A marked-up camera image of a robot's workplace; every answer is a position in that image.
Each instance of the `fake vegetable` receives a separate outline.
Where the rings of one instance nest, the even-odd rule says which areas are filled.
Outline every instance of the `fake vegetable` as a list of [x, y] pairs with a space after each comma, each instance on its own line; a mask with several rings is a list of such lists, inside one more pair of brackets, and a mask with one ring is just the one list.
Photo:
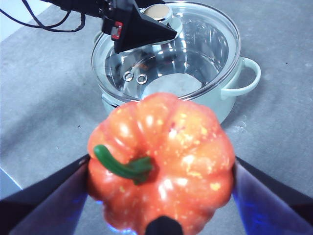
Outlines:
[[214, 113], [173, 94], [126, 103], [90, 136], [89, 194], [117, 229], [143, 235], [165, 215], [201, 231], [230, 198], [235, 156]]

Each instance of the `pot lid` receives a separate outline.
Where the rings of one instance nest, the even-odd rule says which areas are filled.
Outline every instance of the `pot lid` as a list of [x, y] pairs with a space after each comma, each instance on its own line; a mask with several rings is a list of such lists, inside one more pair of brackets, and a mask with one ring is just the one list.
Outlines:
[[[169, 24], [178, 31], [170, 42], [117, 54], [110, 36], [102, 34], [97, 40], [92, 67], [100, 87], [114, 98], [128, 102], [171, 92], [193, 99], [219, 85], [236, 66], [240, 36], [228, 16], [200, 3], [178, 1], [166, 6], [172, 14]], [[156, 17], [168, 21], [164, 12], [166, 18]]]

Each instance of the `green pepper stem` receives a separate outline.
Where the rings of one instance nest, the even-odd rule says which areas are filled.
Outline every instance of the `green pepper stem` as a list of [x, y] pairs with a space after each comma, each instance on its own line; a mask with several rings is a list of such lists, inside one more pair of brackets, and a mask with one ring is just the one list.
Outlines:
[[122, 164], [112, 156], [104, 145], [97, 145], [93, 151], [106, 169], [120, 177], [132, 179], [135, 185], [145, 182], [153, 168], [150, 157], [138, 158], [128, 164]]

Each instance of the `pot handle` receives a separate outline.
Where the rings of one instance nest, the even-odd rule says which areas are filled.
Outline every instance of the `pot handle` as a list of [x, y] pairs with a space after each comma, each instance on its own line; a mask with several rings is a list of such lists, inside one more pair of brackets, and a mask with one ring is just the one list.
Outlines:
[[[240, 59], [241, 59], [241, 63], [242, 63], [240, 69], [238, 69], [236, 71], [235, 75], [231, 78], [231, 80], [221, 89], [221, 98], [222, 99], [226, 99], [230, 96], [239, 96], [239, 95], [246, 94], [246, 93], [252, 91], [258, 85], [258, 83], [260, 81], [260, 77], [261, 77], [260, 66], [255, 61], [250, 60], [248, 58], [240, 57]], [[250, 69], [254, 70], [255, 79], [253, 80], [253, 82], [251, 84], [249, 84], [245, 87], [229, 89], [228, 87], [230, 87], [235, 81], [237, 81], [243, 68], [250, 68]]]
[[96, 35], [93, 38], [93, 43], [94, 44], [96, 44], [96, 42], [97, 42], [98, 38], [101, 36], [101, 34], [102, 34], [102, 31], [99, 31], [99, 32], [96, 33]]

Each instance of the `blue light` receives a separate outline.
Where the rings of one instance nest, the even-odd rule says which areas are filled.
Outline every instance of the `blue light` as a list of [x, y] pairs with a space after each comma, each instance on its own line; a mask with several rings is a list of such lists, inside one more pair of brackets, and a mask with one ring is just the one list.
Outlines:
[[113, 227], [111, 224], [107, 224], [108, 228], [117, 234], [123, 234], [123, 235], [137, 235], [137, 233], [131, 229], [123, 229], [123, 230], [118, 230], [115, 227]]

